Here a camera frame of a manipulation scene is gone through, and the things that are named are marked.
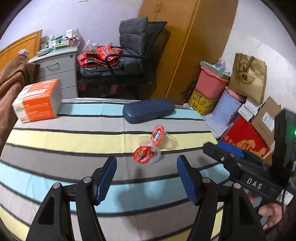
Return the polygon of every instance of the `orange and white box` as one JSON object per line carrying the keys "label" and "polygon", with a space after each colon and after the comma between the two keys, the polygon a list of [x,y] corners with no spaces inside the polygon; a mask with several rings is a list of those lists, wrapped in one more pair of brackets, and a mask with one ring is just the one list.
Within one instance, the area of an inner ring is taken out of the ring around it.
{"label": "orange and white box", "polygon": [[57,116],[62,101],[59,79],[27,85],[12,104],[21,122],[38,121]]}

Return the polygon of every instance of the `drawer handle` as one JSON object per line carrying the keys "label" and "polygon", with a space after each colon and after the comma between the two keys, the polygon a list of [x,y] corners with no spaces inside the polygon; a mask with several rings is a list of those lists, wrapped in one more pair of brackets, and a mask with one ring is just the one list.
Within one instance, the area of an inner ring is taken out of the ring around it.
{"label": "drawer handle", "polygon": [[57,63],[55,63],[55,64],[51,64],[51,65],[46,66],[46,68],[49,69],[50,66],[54,66],[54,65],[56,65],[56,64],[59,66],[59,62],[57,62]]}

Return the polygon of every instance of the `drawer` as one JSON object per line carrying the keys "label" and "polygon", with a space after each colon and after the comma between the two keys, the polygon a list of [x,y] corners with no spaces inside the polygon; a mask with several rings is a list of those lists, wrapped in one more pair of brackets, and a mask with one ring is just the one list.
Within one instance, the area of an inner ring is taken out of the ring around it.
{"label": "drawer", "polygon": [[52,74],[52,75],[37,79],[37,82],[41,82],[45,80],[54,80],[54,79],[60,79],[62,84],[62,89],[77,85],[76,70],[66,71],[58,74]]}
{"label": "drawer", "polygon": [[40,64],[38,78],[76,69],[76,53],[57,55],[36,62]]}
{"label": "drawer", "polygon": [[72,86],[69,88],[62,89],[63,99],[77,98],[77,86]]}

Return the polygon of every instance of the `wardrobe door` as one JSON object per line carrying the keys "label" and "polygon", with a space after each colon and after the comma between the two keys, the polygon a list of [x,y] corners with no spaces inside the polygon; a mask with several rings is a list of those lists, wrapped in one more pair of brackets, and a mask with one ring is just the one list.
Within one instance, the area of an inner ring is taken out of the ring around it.
{"label": "wardrobe door", "polygon": [[200,74],[200,61],[217,63],[228,41],[239,0],[201,0],[166,98],[180,104],[181,93]]}
{"label": "wardrobe door", "polygon": [[163,98],[176,69],[199,0],[162,0],[155,21],[167,21],[170,38],[157,71],[152,98]]}
{"label": "wardrobe door", "polygon": [[139,12],[139,18],[148,17],[149,22],[154,22],[161,0],[144,0]]}

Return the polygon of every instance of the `human hand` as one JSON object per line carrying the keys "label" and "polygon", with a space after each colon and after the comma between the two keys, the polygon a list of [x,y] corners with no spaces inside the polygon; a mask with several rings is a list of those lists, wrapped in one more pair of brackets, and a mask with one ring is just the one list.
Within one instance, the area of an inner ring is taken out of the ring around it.
{"label": "human hand", "polygon": [[[251,202],[254,201],[255,198],[250,191],[247,193],[247,196]],[[271,228],[277,225],[282,219],[281,204],[277,202],[266,204],[259,209],[258,214],[261,216],[270,216],[266,224],[263,226],[263,229]]]}

